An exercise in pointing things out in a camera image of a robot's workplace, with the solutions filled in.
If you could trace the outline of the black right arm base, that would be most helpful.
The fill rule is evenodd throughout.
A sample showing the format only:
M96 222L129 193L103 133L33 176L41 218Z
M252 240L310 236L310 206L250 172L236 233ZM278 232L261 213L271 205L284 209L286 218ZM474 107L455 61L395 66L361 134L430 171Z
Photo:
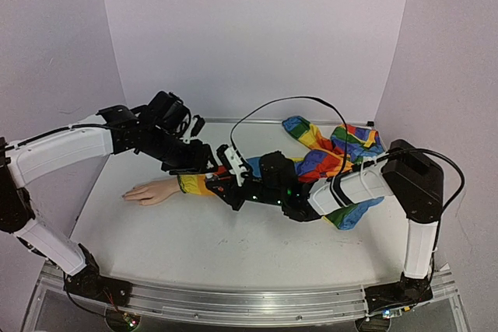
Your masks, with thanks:
M407 278L404 273L399 281L373 285L365 289L365 300L370 315L388 309L416 306L433 298L430 277Z

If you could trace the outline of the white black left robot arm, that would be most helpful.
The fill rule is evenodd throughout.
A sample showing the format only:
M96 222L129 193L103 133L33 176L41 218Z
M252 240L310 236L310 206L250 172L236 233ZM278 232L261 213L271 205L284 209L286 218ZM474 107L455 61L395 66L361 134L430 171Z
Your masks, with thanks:
M1 231L14 235L74 276L88 298L100 297L104 279L91 270L91 256L50 227L30 202L29 183L58 169L96 157L143 153L172 175L212 173L211 147L197 138L205 120L182 99L161 91L146 105L116 105L61 128L22 141L1 141Z

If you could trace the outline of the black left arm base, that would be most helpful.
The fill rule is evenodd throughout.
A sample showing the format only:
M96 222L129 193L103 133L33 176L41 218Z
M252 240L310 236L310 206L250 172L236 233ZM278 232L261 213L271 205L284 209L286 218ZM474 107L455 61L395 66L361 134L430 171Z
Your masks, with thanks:
M85 299L126 306L131 297L132 284L103 276L95 264L87 264L79 273L66 276L64 289Z

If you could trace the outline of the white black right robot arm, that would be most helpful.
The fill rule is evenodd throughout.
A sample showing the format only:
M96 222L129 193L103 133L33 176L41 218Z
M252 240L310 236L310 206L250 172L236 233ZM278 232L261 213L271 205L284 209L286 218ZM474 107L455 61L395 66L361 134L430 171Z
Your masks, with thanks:
M279 206L294 221L311 222L381 197L395 197L409 221L402 276L427 277L443 212L444 172L422 150L398 140L388 152L347 173L307 183L299 181L294 162L280 151L262 156L256 167L233 146L221 145L217 153L225 169L209 174L205 185L235 211L253 201Z

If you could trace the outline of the mannequin hand with forearm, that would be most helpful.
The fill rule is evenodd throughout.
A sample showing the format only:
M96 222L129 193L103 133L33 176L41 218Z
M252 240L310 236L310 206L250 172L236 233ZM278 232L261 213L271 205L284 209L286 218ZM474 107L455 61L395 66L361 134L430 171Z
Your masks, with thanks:
M134 201L141 206L151 206L164 202L180 191L180 186L175 179L157 180L134 187L122 198L124 201Z

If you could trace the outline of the rainbow striped jacket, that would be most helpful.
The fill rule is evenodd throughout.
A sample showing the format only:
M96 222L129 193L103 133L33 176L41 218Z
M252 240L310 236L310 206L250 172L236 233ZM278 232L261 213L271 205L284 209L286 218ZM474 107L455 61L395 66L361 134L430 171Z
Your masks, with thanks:
M289 136L306 146L310 151L300 158L291 158L300 182L315 182L338 174L344 155L346 164L343 171L350 171L365 158L379 156L385 149L378 131L358 128L352 125L339 125L331 135L322 136L319 127L301 116L289 117L282 122ZM180 175L177 177L180 191L184 194L214 196L205 186L205 175ZM353 229L365 213L384 200L371 198L345 208L336 208L325 215L325 219L339 230Z

